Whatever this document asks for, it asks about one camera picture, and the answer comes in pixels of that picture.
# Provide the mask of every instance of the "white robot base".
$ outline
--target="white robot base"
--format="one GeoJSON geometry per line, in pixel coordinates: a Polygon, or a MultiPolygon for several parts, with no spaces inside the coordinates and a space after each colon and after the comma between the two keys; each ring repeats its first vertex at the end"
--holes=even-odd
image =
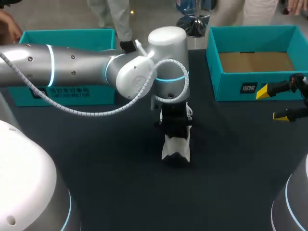
{"type": "Polygon", "coordinates": [[[0,231],[80,231],[77,207],[51,157],[0,121],[0,231]]]}

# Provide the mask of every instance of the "brown cardboard bottom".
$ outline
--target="brown cardboard bottom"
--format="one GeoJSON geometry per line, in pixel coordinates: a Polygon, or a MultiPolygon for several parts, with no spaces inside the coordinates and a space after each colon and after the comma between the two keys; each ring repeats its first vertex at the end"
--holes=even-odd
{"type": "Polygon", "coordinates": [[[225,73],[294,71],[286,52],[219,53],[225,73]]]}

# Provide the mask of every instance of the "person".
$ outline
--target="person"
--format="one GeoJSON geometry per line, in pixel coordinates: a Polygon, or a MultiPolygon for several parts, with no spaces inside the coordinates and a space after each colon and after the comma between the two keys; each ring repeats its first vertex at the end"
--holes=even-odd
{"type": "MultiPolygon", "coordinates": [[[[279,0],[217,0],[210,26],[263,26],[269,25],[279,0]]],[[[205,32],[207,46],[209,27],[205,32]]]]}
{"type": "Polygon", "coordinates": [[[0,45],[18,43],[23,31],[14,18],[0,9],[0,45]]]}
{"type": "Polygon", "coordinates": [[[129,0],[88,0],[88,6],[99,20],[101,28],[115,28],[125,53],[136,50],[129,26],[129,0]]]}
{"type": "Polygon", "coordinates": [[[301,10],[307,10],[308,0],[289,0],[288,12],[289,14],[300,15],[301,10]]]}

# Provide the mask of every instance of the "white shoe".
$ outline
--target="white shoe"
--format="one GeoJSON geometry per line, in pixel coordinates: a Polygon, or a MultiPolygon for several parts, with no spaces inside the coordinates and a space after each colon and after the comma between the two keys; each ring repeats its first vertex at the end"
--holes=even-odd
{"type": "MultiPolygon", "coordinates": [[[[186,109],[187,109],[187,118],[188,120],[193,119],[193,111],[186,103],[186,109]]],[[[160,121],[162,121],[163,115],[162,112],[160,112],[160,121]]],[[[180,154],[182,157],[184,157],[188,162],[190,162],[190,129],[191,126],[187,126],[187,139],[185,138],[178,138],[178,137],[172,137],[169,138],[169,136],[165,135],[165,144],[162,151],[162,160],[165,159],[167,156],[171,156],[173,154],[180,154]]]]}

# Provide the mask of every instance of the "black label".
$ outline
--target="black label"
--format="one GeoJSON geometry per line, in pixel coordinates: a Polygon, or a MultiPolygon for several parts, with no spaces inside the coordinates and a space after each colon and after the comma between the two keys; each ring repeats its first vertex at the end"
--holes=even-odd
{"type": "Polygon", "coordinates": [[[243,83],[240,94],[253,94],[257,89],[258,83],[243,83]]]}
{"type": "MultiPolygon", "coordinates": [[[[45,88],[38,88],[44,95],[48,96],[47,95],[47,92],[46,92],[46,89],[45,88]]],[[[41,99],[37,94],[34,93],[33,90],[30,89],[30,92],[33,96],[34,99],[41,99]]]]}

